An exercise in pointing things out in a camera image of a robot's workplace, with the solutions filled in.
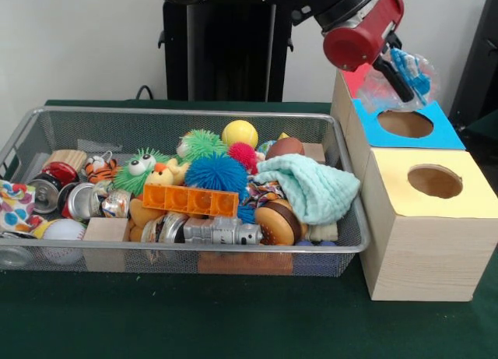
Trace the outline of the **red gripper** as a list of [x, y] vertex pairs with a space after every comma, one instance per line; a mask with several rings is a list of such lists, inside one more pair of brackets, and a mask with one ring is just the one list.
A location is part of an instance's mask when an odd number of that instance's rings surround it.
[[400, 72], [379, 55], [387, 49], [402, 49], [396, 35], [405, 7], [403, 0], [368, 0], [346, 20], [324, 33], [323, 48], [337, 68], [354, 72], [363, 64], [373, 65], [389, 82], [400, 100], [407, 103], [414, 93]]

